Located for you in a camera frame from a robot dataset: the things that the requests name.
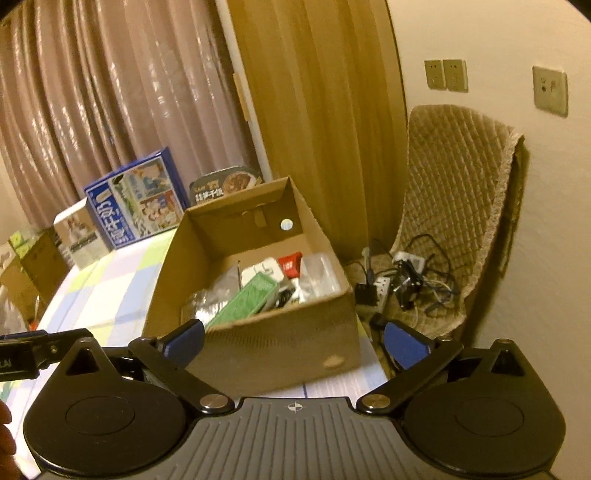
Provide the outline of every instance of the blue box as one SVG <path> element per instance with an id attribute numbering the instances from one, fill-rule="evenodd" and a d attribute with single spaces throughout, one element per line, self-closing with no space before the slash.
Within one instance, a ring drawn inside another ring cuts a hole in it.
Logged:
<path id="1" fill-rule="evenodd" d="M 114 248 L 175 228 L 189 199 L 165 148 L 84 189 Z"/>

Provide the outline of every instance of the pink curtain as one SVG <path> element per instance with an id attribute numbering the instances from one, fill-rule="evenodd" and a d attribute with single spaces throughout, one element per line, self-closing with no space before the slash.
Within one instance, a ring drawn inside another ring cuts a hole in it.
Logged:
<path id="1" fill-rule="evenodd" d="M 0 25 L 0 154 L 30 222 L 168 146 L 185 188 L 256 165 L 213 0 L 25 0 Z"/>

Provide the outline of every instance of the cardboard box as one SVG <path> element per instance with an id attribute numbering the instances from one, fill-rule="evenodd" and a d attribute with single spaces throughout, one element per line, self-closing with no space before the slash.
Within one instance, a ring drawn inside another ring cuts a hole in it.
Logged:
<path id="1" fill-rule="evenodd" d="M 168 148 L 126 165 L 84 190 L 115 248 L 176 227 L 189 206 Z"/>
<path id="2" fill-rule="evenodd" d="M 23 319 L 40 319 L 69 268 L 54 243 L 51 229 L 44 230 L 27 254 L 12 257 L 0 273 L 0 283 Z"/>
<path id="3" fill-rule="evenodd" d="M 225 196 L 185 212 L 156 283 L 144 335 L 180 325 L 182 305 L 240 262 L 242 268 L 293 252 L 325 252 L 340 293 L 209 329 L 187 367 L 232 397 L 257 395 L 356 368 L 353 290 L 329 240 L 290 179 Z"/>
<path id="4" fill-rule="evenodd" d="M 10 244 L 13 248 L 20 247 L 23 244 L 32 242 L 37 237 L 37 232 L 31 227 L 22 228 L 16 232 L 14 232 L 10 236 Z"/>
<path id="5" fill-rule="evenodd" d="M 0 245 L 0 274 L 2 274 L 15 256 L 16 253 L 10 242 Z"/>
<path id="6" fill-rule="evenodd" d="M 88 206 L 88 199 L 59 213 L 53 228 L 80 270 L 92 265 L 112 249 L 94 211 Z"/>

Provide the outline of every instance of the metal screw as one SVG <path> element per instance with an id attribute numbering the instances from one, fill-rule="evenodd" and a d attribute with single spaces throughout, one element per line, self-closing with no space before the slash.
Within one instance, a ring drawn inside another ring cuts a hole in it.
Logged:
<path id="1" fill-rule="evenodd" d="M 202 397 L 201 400 L 199 400 L 199 403 L 203 408 L 208 410 L 219 410 L 220 408 L 227 406 L 228 403 L 230 403 L 230 399 L 225 395 L 211 393 Z"/>
<path id="2" fill-rule="evenodd" d="M 370 410 L 380 410 L 390 405 L 390 399 L 386 395 L 374 393 L 364 396 L 361 403 Z"/>

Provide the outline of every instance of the curtain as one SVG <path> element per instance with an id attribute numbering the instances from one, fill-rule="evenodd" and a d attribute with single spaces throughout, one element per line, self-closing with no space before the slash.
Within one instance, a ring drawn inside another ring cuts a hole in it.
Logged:
<path id="1" fill-rule="evenodd" d="M 338 256 L 396 237 L 407 117 L 384 0 L 226 0 L 269 166 Z"/>
<path id="2" fill-rule="evenodd" d="M 256 165 L 213 0 L 25 0 L 0 25 L 0 155 L 28 220 L 170 147 L 185 188 Z"/>

